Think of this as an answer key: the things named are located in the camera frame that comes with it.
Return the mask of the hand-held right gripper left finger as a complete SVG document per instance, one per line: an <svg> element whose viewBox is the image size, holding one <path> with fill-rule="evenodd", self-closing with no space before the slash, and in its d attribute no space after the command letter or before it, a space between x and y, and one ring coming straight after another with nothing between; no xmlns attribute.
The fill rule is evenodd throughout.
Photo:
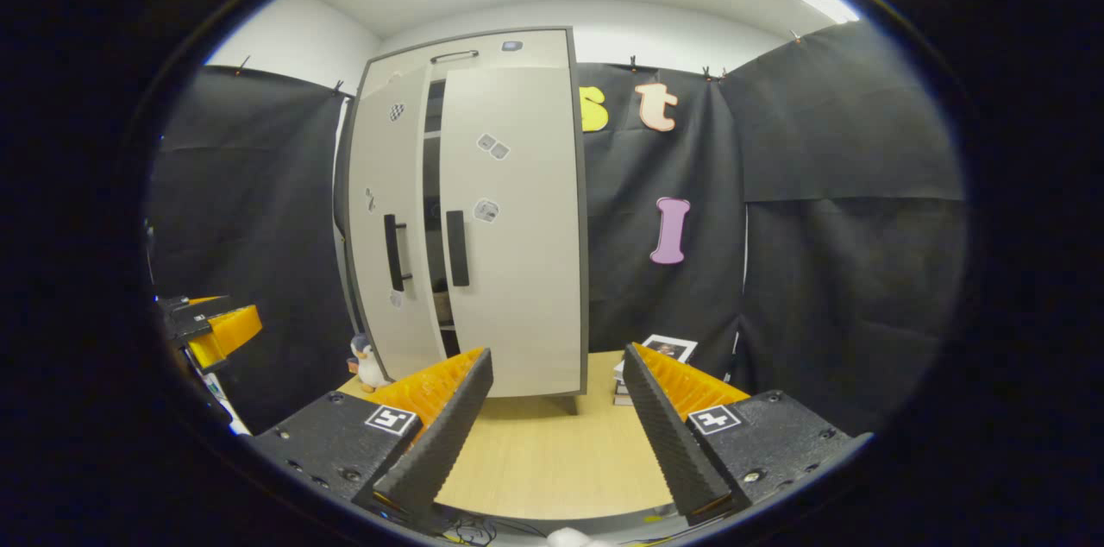
<svg viewBox="0 0 1104 547"><path fill-rule="evenodd" d="M474 348L367 397L330 391L248 444L329 499L426 526L492 383L492 351Z"/></svg>

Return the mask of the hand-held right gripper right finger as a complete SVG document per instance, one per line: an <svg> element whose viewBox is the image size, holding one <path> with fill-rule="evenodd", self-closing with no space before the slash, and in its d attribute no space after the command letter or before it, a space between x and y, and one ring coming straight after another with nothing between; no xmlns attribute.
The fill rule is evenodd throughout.
<svg viewBox="0 0 1104 547"><path fill-rule="evenodd" d="M793 395L747 395L640 343L624 350L623 374L675 509L691 525L768 507L870 440Z"/></svg>

